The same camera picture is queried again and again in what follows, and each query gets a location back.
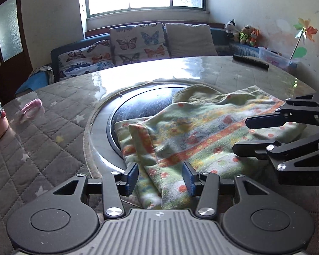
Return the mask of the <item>orange plush toy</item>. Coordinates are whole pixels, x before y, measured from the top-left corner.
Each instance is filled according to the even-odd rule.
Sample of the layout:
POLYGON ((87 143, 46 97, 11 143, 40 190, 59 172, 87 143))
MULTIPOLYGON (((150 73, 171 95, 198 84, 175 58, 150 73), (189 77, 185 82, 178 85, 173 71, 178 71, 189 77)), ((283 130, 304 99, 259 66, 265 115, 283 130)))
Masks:
POLYGON ((258 38, 260 36, 260 32, 258 29, 254 28, 250 34, 249 45, 251 47, 258 47, 258 38))

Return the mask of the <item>black remote control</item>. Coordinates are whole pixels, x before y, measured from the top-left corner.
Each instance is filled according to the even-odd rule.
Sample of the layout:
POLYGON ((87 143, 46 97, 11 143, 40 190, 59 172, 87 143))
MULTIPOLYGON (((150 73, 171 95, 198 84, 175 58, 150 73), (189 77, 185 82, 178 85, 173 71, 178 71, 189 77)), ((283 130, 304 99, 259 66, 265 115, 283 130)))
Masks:
POLYGON ((265 71, 269 70, 268 63, 260 61, 260 60, 255 59, 255 58, 250 58, 250 57, 241 56, 241 55, 233 55, 232 58, 235 61, 245 63, 247 65, 255 66, 255 67, 261 68, 262 70, 265 70, 265 71))

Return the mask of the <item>blue sofa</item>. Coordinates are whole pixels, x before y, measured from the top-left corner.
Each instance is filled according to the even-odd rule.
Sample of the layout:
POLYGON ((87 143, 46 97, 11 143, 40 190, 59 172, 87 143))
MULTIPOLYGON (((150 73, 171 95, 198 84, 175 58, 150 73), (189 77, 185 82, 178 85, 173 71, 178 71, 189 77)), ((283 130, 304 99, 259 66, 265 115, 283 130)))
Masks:
POLYGON ((125 25, 55 48, 51 52, 51 63, 35 68, 15 96, 65 79, 131 63, 234 54, 258 57, 259 50, 241 44, 229 31, 207 24, 125 25))

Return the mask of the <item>lying butterfly pillow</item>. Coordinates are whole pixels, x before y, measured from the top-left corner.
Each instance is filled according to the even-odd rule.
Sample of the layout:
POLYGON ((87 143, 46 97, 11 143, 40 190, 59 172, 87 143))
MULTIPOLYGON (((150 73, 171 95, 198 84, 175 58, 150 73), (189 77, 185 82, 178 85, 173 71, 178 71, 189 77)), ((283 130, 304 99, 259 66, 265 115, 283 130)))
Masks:
POLYGON ((61 81, 113 67, 109 40, 100 40, 90 46, 65 52, 58 56, 61 81))

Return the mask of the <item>clear plastic storage box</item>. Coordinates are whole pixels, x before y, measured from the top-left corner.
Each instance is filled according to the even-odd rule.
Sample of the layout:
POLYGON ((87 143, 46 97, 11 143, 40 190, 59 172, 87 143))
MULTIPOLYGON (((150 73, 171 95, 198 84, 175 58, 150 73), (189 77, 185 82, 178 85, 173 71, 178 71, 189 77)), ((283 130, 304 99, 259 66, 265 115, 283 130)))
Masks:
POLYGON ((296 69, 298 65, 298 61, 285 58, 270 51, 269 49, 266 49, 265 47, 259 47, 259 58, 287 72, 291 72, 296 69))

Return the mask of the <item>brown door with glass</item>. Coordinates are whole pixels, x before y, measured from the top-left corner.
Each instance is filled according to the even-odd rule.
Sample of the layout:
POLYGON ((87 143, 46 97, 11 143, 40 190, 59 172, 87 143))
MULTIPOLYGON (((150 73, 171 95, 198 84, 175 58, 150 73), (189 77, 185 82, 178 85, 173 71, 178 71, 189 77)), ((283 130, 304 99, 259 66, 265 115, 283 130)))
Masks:
POLYGON ((21 0, 0 0, 0 100, 7 103, 32 71, 21 0))

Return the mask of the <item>round stove plate in table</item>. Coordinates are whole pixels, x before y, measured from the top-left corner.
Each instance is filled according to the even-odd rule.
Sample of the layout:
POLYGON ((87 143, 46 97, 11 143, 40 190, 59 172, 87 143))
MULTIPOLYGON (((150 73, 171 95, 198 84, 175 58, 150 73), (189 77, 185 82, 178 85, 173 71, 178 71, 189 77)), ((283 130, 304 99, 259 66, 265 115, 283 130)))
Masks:
POLYGON ((117 90, 101 99, 89 117, 83 137, 91 177, 126 169, 114 129, 116 122, 153 116, 172 103, 175 93, 190 85, 187 81, 153 81, 117 90))

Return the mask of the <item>upright butterfly pillow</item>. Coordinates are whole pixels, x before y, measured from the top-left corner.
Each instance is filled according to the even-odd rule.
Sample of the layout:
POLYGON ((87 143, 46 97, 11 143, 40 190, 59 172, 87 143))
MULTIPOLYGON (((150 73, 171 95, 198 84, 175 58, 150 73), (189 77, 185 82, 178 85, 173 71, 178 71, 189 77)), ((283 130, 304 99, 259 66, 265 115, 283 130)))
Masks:
POLYGON ((109 36, 117 66, 170 58, 163 23, 111 28, 109 36))

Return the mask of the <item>colourful paper pinwheel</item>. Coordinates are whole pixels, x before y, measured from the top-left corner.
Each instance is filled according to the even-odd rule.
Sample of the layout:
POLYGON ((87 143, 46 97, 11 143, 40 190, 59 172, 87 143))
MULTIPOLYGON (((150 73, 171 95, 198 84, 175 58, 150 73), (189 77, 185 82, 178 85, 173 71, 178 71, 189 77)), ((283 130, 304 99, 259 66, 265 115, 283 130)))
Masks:
POLYGON ((298 18, 298 23, 294 24, 293 27, 297 31, 297 34, 295 35, 297 42, 290 56, 290 60, 305 57, 307 54, 305 41, 308 40, 314 42, 314 36, 318 32, 318 29, 311 25, 310 19, 298 18))

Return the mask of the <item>small pink toy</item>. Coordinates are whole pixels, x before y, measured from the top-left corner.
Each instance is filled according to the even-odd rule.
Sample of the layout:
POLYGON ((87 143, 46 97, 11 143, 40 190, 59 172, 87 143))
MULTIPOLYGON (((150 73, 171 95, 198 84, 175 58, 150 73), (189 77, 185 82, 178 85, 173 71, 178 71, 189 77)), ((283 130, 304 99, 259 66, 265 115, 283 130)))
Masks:
POLYGON ((23 115, 27 114, 27 112, 34 110, 34 109, 39 109, 42 107, 42 101, 39 98, 36 98, 32 100, 31 102, 27 103, 22 109, 21 112, 23 115))

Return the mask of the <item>grey quilted table cover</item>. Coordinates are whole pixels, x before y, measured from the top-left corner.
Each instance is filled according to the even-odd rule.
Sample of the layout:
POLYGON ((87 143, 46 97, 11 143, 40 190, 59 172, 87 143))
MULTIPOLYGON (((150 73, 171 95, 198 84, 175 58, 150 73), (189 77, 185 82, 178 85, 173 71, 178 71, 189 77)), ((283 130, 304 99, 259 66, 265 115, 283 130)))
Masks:
POLYGON ((6 221, 15 210, 75 174, 90 175, 83 151, 84 129, 100 100, 153 81, 205 84, 221 93, 256 85, 281 100, 312 92, 275 66, 264 71, 232 57, 194 57, 93 72, 10 101, 5 106, 10 126, 0 138, 0 254, 14 252, 6 221), (23 115, 21 109, 36 98, 42 107, 23 115))

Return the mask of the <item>black and white plush toy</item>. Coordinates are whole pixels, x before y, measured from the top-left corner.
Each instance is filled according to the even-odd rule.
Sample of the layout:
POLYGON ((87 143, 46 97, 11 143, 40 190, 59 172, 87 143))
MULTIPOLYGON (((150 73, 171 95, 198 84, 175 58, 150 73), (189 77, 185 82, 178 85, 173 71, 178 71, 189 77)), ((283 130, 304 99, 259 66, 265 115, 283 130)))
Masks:
POLYGON ((236 28, 234 19, 228 21, 228 23, 225 25, 225 31, 232 41, 237 43, 240 41, 240 31, 236 28))

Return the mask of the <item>pastel patterned children's shirt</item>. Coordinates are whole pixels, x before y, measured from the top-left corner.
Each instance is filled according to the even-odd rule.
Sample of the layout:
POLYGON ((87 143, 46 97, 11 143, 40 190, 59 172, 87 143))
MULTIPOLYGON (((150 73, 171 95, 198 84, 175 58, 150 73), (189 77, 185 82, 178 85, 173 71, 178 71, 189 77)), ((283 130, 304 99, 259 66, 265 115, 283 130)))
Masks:
POLYGON ((126 164, 137 163, 139 179, 135 194, 145 209, 188 208, 197 200, 188 194, 182 165, 198 172, 212 172, 223 179, 236 174, 258 177, 266 167, 256 158, 239 158, 236 142, 298 138, 305 125, 250 129, 246 118, 274 112, 283 102, 250 86, 222 94, 197 84, 177 92, 172 103, 159 113, 117 122, 114 126, 126 164))

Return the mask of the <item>yellow green plush toy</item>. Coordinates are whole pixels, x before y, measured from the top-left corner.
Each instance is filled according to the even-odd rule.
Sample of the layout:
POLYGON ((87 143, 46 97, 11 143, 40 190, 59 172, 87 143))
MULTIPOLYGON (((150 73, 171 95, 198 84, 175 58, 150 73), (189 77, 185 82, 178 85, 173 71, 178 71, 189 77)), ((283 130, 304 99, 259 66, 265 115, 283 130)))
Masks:
POLYGON ((251 33, 253 32, 254 28, 251 25, 247 25, 243 27, 239 33, 240 43, 249 45, 251 39, 251 33))

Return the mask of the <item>plain beige pillow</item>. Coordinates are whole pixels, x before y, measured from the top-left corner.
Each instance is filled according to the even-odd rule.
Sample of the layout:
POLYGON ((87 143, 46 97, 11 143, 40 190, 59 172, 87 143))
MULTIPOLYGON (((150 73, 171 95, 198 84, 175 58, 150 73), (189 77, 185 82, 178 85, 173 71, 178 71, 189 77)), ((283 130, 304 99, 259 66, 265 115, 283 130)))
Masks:
POLYGON ((172 58, 218 55, 207 24, 166 23, 165 30, 172 58))

